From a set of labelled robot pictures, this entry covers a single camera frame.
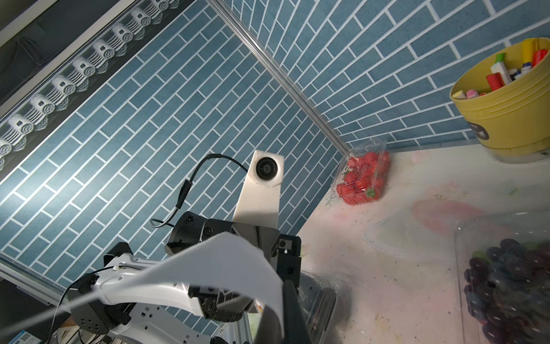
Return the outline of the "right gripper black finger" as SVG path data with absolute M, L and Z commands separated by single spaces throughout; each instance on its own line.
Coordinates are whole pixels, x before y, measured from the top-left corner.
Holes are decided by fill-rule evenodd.
M 284 337 L 283 343 L 310 344 L 302 309 L 299 305 L 296 288 L 292 281 L 283 284 Z

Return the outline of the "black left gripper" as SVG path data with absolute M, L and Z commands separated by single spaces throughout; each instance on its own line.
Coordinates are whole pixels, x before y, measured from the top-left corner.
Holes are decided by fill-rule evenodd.
M 299 287 L 302 241 L 297 236 L 280 234 L 277 229 L 206 219 L 186 212 L 173 226 L 166 253 L 172 256 L 222 232 L 242 237 L 259 248 L 283 281 L 290 280 Z M 245 312 L 254 311 L 251 299 L 229 290 L 190 286 L 188 296 L 199 303 L 203 317 L 214 321 L 232 323 L 240 320 Z

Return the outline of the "white fruit sticker sheet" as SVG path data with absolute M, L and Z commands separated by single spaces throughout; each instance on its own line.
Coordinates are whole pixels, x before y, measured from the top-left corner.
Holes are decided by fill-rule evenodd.
M 126 343 L 213 343 L 168 312 L 201 314 L 190 286 L 235 292 L 251 299 L 261 317 L 269 308 L 282 322 L 283 284 L 259 248 L 223 233 L 161 262 L 117 253 L 68 288 L 61 307 L 82 329 Z

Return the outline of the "clear box of blueberries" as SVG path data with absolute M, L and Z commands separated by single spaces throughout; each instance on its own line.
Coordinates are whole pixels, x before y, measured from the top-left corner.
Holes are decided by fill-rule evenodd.
M 485 215 L 455 232 L 464 343 L 549 342 L 549 212 Z

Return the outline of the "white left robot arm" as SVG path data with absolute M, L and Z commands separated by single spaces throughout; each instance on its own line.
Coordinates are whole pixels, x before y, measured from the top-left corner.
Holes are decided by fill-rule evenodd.
M 186 212 L 162 262 L 139 259 L 121 242 L 104 268 L 68 290 L 80 328 L 127 343 L 207 343 L 167 309 L 223 323 L 260 316 L 255 343 L 309 343 L 298 289 L 301 240 L 281 234 L 278 213 L 238 210 L 231 221 Z

